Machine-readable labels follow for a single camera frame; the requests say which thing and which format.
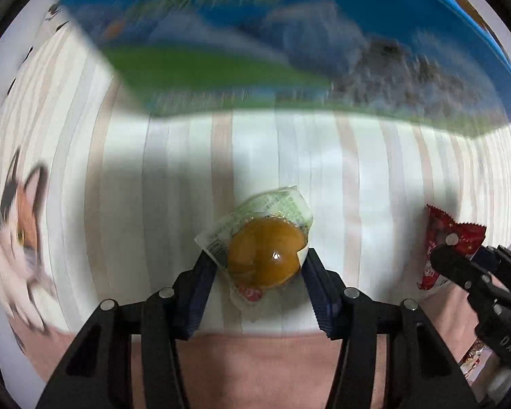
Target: striped tablecloth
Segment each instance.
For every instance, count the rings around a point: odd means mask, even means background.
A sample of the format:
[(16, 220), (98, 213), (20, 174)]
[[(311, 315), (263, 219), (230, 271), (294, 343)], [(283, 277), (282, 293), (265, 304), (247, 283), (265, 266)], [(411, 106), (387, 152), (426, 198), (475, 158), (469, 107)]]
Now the striped tablecloth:
[[(311, 245), (373, 299), (420, 299), (431, 203), (511, 242), (511, 127), (467, 139), (332, 111), (226, 111), (152, 118), (67, 25), (19, 71), (0, 121), (0, 200), (20, 147), (19, 179), (48, 168), (38, 215), (41, 260), (58, 303), (38, 311), (75, 333), (98, 302), (146, 299), (194, 264), (194, 237), (253, 194), (296, 185), (314, 213)], [(302, 280), (256, 322), (215, 282), (202, 332), (317, 330)]]

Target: screw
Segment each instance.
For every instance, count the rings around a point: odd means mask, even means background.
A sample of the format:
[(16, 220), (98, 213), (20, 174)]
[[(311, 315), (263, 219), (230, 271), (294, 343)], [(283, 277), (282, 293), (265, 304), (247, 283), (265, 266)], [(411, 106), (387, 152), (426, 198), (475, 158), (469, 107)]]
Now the screw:
[(159, 291), (161, 298), (172, 298), (174, 296), (174, 289), (171, 287), (164, 287)]
[(456, 244), (458, 244), (458, 235), (455, 233), (447, 235), (445, 243), (447, 246), (456, 246)]
[(415, 311), (418, 309), (418, 303), (410, 298), (404, 300), (403, 305), (410, 311)]
[(360, 296), (360, 291), (358, 291), (355, 287), (347, 287), (344, 290), (344, 295), (348, 298), (358, 298)]
[(104, 300), (100, 304), (100, 308), (103, 311), (109, 311), (109, 310), (113, 309), (114, 307), (115, 307), (115, 301), (114, 300), (110, 300), (110, 299)]

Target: cat ear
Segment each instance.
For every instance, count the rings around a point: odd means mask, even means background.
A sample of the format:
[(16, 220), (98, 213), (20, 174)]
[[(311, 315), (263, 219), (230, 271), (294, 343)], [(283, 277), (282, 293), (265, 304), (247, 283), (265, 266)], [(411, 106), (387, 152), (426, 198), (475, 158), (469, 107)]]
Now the cat ear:
[(27, 177), (27, 181), (25, 182), (25, 195), (27, 196), (28, 203), (32, 209), (34, 208), (36, 196), (38, 195), (38, 186), (40, 184), (42, 171), (43, 168), (41, 166), (36, 166), (32, 169)]
[(14, 153), (14, 157), (11, 159), (10, 168), (7, 170), (6, 182), (15, 178), (15, 174), (17, 173), (17, 162), (19, 161), (19, 151), (20, 148), (17, 148)]

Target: pink surface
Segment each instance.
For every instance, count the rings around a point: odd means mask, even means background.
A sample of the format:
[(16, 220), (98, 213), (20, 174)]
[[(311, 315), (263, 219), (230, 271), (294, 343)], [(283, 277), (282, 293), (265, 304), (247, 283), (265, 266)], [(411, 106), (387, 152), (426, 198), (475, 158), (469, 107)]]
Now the pink surface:
[[(466, 295), (448, 285), (422, 303), (458, 361), (473, 344), (477, 325)], [(35, 370), (48, 380), (73, 335), (54, 328), (44, 335), (17, 315), (10, 324)], [(206, 335), (178, 342), (177, 348), (192, 409), (317, 409), (325, 407), (341, 342), (323, 333), (289, 338)], [(373, 409), (382, 405), (385, 364), (386, 342), (379, 337)], [(140, 343), (132, 346), (132, 382), (135, 408), (142, 409)]]

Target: wrapped candy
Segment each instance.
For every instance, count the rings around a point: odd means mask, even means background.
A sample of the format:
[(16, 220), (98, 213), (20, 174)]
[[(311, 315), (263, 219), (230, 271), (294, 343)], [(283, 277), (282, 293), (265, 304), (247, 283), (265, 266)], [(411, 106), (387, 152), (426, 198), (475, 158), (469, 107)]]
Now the wrapped candy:
[(255, 321), (273, 306), (271, 289), (300, 270), (312, 221), (292, 186), (249, 198), (195, 241), (226, 274), (231, 301)]
[(464, 257), (471, 258), (483, 244), (486, 226), (473, 223), (456, 223), (450, 215), (441, 209), (427, 205), (429, 211), (428, 227), (425, 234), (426, 258), (422, 282), (418, 288), (429, 291), (436, 284), (442, 285), (447, 280), (432, 268), (430, 253), (443, 244), (454, 247)]

